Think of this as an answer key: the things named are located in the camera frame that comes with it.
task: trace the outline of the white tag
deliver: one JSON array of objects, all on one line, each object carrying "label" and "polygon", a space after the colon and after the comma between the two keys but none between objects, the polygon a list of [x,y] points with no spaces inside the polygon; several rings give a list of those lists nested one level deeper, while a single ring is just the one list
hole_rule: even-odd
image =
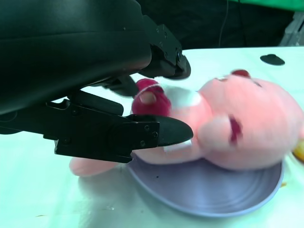
[{"label": "white tag", "polygon": [[201,101],[201,97],[196,91],[173,86],[164,87],[164,91],[171,102],[172,109],[196,106]]},{"label": "white tag", "polygon": [[190,147],[192,145],[191,140],[179,143],[179,144],[175,144],[175,145],[171,145],[171,146],[164,146],[163,150],[165,153],[171,153],[180,149],[185,149],[187,147]]}]

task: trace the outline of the black cable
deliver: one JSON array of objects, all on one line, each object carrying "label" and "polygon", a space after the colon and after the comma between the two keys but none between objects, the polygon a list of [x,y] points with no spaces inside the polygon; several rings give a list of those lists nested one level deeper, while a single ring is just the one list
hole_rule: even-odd
[{"label": "black cable", "polygon": [[219,47],[219,48],[220,48],[220,45],[221,45],[222,34],[223,34],[223,30],[224,30],[224,27],[225,27],[225,24],[226,24],[226,21],[227,21],[228,12],[229,12],[229,0],[226,0],[226,1],[227,1],[226,15],[225,15],[225,18],[224,18],[222,27],[221,27],[221,29],[220,29],[219,39],[218,39],[218,41],[219,41],[219,42],[218,42],[218,47]]},{"label": "black cable", "polygon": [[244,45],[245,45],[245,47],[248,47],[248,42],[247,42],[247,38],[246,38],[246,34],[245,34],[245,27],[244,27],[244,23],[243,23],[242,8],[241,8],[241,1],[240,0],[238,0],[238,15],[239,15],[240,23],[241,23]]}]

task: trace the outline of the purple plate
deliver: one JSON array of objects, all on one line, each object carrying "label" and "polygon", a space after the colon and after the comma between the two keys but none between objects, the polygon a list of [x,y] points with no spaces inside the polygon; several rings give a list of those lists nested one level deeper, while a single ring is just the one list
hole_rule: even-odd
[{"label": "purple plate", "polygon": [[135,179],[163,203],[205,217],[232,217],[270,201],[282,184],[283,163],[257,171],[228,171],[206,160],[151,165],[134,157]]}]

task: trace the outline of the black object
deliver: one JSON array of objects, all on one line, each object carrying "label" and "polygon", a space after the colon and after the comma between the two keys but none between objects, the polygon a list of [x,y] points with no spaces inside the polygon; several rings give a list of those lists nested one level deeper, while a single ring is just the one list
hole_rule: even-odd
[{"label": "black object", "polygon": [[122,117],[120,104],[80,91],[99,85],[134,96],[131,74],[190,75],[179,41],[136,1],[2,0],[0,23],[1,134],[39,133],[56,141],[57,154],[113,162],[193,137],[183,122]]},{"label": "black object", "polygon": [[0,116],[0,133],[43,134],[55,153],[128,163],[132,150],[167,146],[193,137],[184,122],[162,116],[122,117],[123,106],[77,91],[61,103],[47,102]]},{"label": "black object", "polygon": [[[164,23],[184,50],[218,48],[226,0],[137,0],[143,14]],[[294,12],[229,2],[221,48],[278,46]]]},{"label": "black object", "polygon": [[265,56],[261,56],[260,59],[267,64],[274,65],[274,66],[282,66],[285,64],[285,61],[280,57],[276,56],[275,54],[269,54]]}]

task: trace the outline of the plush toy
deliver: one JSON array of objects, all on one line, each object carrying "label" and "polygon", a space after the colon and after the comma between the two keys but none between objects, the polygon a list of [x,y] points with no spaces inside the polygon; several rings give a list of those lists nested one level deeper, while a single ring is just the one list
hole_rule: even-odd
[{"label": "plush toy", "polygon": [[[158,114],[187,123],[190,142],[134,151],[148,163],[172,164],[205,158],[225,169],[250,170],[280,162],[304,139],[304,113],[279,85],[251,78],[236,70],[208,81],[198,92],[166,89],[156,81],[137,82],[142,92],[132,105],[134,114]],[[101,173],[115,162],[73,158],[78,176]]]}]

